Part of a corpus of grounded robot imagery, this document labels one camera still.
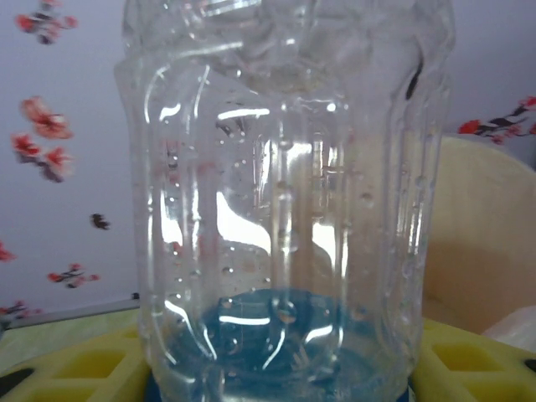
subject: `yellow ice cube tray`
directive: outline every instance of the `yellow ice cube tray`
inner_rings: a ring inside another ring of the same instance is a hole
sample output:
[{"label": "yellow ice cube tray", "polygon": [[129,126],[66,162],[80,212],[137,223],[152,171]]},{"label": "yellow ice cube tray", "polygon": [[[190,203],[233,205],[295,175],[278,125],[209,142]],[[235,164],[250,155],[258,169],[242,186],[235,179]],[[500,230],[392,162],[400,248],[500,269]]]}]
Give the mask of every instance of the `yellow ice cube tray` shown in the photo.
[{"label": "yellow ice cube tray", "polygon": [[[412,382],[418,402],[536,402],[535,365],[534,353],[427,321]],[[5,374],[27,368],[34,372],[0,402],[142,402],[149,375],[134,327]]]}]

